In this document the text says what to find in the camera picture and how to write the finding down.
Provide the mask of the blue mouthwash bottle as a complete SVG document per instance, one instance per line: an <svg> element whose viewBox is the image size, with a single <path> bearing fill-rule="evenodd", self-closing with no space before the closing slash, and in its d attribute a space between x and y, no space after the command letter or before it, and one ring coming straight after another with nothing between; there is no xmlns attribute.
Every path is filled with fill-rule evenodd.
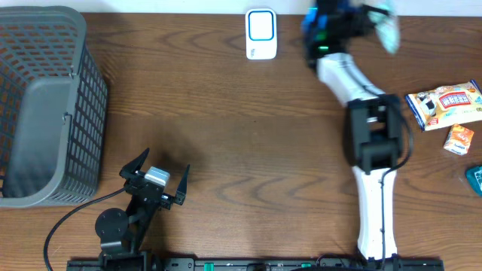
<svg viewBox="0 0 482 271"><path fill-rule="evenodd" d="M467 169L465 172L465 177L470 184L472 190L478 195L482 196L481 182L482 182L482 168L481 166L474 166Z"/></svg>

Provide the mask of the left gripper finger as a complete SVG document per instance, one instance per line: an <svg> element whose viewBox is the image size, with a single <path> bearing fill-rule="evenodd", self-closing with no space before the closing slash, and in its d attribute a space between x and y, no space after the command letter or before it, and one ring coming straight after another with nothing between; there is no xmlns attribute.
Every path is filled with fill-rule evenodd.
<svg viewBox="0 0 482 271"><path fill-rule="evenodd" d="M146 148L137 158L123 166L119 173L120 177L124 179L136 178L139 175L138 171L142 168L145 160L148 157L149 151L150 148Z"/></svg>
<svg viewBox="0 0 482 271"><path fill-rule="evenodd" d="M182 206L184 204L184 201L187 195L188 176L189 176L190 167L191 165L188 164L182 176L182 179L179 182L178 187L176 189L174 203L179 206Z"/></svg>

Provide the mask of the cream snack bag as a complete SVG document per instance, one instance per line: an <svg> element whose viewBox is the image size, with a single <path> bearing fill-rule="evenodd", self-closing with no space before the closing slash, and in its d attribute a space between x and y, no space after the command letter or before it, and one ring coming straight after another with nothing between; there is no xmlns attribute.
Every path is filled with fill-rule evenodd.
<svg viewBox="0 0 482 271"><path fill-rule="evenodd" d="M481 88L476 80L407 94L405 100L423 132L481 121Z"/></svg>

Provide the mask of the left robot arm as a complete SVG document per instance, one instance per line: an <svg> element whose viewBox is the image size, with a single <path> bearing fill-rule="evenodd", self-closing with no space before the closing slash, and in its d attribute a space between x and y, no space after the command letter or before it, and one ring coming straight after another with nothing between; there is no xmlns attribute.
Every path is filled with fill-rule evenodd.
<svg viewBox="0 0 482 271"><path fill-rule="evenodd" d="M153 166L147 172L142 171L148 153L145 149L120 170L120 177L126 180L125 192L131 196L127 209L107 209L96 220L101 270L155 270L160 266L152 253L141 251L140 247L154 215L161 209L169 210L174 204L184 203L190 168L186 168L175 195L170 195L165 192L170 179L168 172Z"/></svg>

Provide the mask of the teal snack packet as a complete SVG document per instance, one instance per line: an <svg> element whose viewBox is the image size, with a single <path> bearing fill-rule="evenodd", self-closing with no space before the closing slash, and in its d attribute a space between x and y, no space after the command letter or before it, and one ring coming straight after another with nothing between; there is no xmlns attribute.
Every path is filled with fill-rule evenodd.
<svg viewBox="0 0 482 271"><path fill-rule="evenodd" d="M369 11L368 16L371 22L375 24L376 34L385 50L390 54L396 54L400 47L401 36L394 1L369 0L365 4L388 12L385 15L376 11Z"/></svg>

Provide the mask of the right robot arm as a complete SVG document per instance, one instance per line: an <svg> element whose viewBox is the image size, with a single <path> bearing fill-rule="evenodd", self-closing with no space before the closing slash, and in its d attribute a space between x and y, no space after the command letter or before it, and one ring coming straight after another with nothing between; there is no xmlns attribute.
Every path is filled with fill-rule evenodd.
<svg viewBox="0 0 482 271"><path fill-rule="evenodd" d="M302 22L307 65L345 108L343 152L358 188L358 252L384 269L398 253L393 233L396 172L413 152L397 96L375 86L349 53L353 38L375 33L387 53L401 34L391 1L314 2Z"/></svg>

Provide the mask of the orange tissue pack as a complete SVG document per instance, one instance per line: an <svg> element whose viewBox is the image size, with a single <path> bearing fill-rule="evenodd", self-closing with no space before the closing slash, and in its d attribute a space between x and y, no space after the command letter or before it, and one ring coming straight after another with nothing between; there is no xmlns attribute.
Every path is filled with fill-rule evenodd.
<svg viewBox="0 0 482 271"><path fill-rule="evenodd" d="M459 156L466 155L471 146L474 131L463 127L459 124L454 124L444 143L444 150L458 154Z"/></svg>

